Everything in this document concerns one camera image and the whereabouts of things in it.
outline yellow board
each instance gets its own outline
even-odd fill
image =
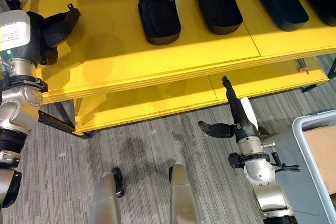
[[[295,61],[279,62],[151,87],[75,99],[76,132],[97,130],[226,102],[221,84],[227,75],[238,97],[252,97],[328,78],[314,58],[306,60],[310,73],[299,73]]]
[[[49,86],[44,103],[336,52],[336,28],[320,22],[304,1],[310,20],[288,33],[274,26],[258,0],[237,0],[246,26],[219,36],[207,30],[197,0],[176,0],[181,35],[166,46],[145,40],[138,0],[32,0],[23,9],[47,17],[69,3],[82,15],[58,47],[57,64],[37,69]]]
[[[209,76],[74,100],[76,132],[97,130],[217,101]]]
[[[68,46],[59,47],[57,64],[38,68],[37,76],[49,85],[46,103],[149,86],[153,79],[171,81],[170,76],[179,74],[190,78],[213,65],[259,56],[244,25],[226,36],[210,33],[195,0],[176,0],[182,26],[179,39],[166,46],[152,45],[142,30],[138,2],[33,0],[24,6],[45,17],[66,11],[69,3],[81,12]]]
[[[323,23],[306,0],[299,0],[309,21],[296,31],[279,29],[267,14],[260,0],[237,0],[244,24],[261,56],[282,56],[315,53],[335,49],[336,27]]]

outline gray plastic bin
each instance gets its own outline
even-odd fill
[[[283,163],[300,165],[299,173],[276,173],[276,181],[286,193],[300,224],[336,224],[335,209],[302,132],[327,125],[336,125],[336,110],[297,118],[293,122],[292,131],[267,139],[276,143]],[[271,162],[274,162],[268,148],[265,152],[270,155]],[[330,161],[330,169],[336,172],[336,159],[330,157]]]

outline gray carpet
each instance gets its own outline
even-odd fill
[[[320,57],[330,67],[335,55]],[[259,125],[269,133],[290,129],[307,113],[336,108],[336,79],[300,90],[253,98]],[[45,108],[54,111],[53,106]],[[202,223],[259,223],[257,204],[242,170],[227,156],[235,141],[210,138],[198,120],[232,123],[228,105],[97,131],[82,140],[38,124],[26,141],[17,201],[4,209],[4,223],[88,223],[94,188],[102,173],[119,166],[126,195],[119,200],[123,223],[169,223],[168,168],[188,170]]]

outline sticker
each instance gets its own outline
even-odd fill
[[[22,10],[0,14],[0,51],[26,45],[30,41],[30,18]]]

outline cardboard box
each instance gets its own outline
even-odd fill
[[[336,194],[336,125],[304,131],[329,195]]]

